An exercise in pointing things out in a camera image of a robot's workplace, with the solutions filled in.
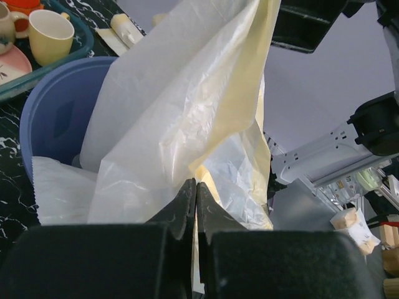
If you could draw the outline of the roll of cream trash bags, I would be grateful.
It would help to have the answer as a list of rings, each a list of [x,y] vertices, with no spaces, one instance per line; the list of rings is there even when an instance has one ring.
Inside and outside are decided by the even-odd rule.
[[[125,13],[114,15],[109,28],[98,28],[95,31],[118,57],[140,42],[146,35]]]

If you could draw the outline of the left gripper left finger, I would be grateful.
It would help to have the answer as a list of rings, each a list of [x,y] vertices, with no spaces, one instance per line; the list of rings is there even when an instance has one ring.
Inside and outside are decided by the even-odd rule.
[[[1,267],[2,298],[191,298],[196,183],[143,224],[36,226]]]

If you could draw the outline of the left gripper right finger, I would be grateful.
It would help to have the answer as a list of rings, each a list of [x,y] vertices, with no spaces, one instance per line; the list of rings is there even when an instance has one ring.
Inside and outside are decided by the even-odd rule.
[[[380,298],[355,243],[338,232],[248,230],[196,189],[207,298]]]

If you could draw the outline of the cream translucent trash bag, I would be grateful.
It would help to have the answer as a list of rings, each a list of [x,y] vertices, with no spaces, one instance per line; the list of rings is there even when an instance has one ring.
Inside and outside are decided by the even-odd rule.
[[[195,178],[239,224],[271,230],[264,67],[280,5],[182,1],[116,59],[80,167],[33,157],[39,222],[145,222]]]

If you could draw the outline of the blue trash bin yellow rim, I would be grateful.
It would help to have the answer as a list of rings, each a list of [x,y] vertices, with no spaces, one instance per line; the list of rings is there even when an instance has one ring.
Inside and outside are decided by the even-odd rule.
[[[103,80],[115,57],[78,59],[44,76],[29,94],[19,125],[21,156],[29,179],[32,157],[71,165],[80,153]]]

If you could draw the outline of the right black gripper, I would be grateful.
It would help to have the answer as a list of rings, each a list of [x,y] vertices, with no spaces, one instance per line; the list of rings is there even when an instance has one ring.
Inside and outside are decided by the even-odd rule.
[[[313,53],[347,3],[346,0],[282,0],[271,44]]]

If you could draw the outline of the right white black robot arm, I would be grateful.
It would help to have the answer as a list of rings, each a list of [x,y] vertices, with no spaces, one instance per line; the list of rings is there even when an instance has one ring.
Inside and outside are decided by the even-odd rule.
[[[398,156],[398,2],[283,1],[269,55],[271,220],[328,229],[349,180]]]

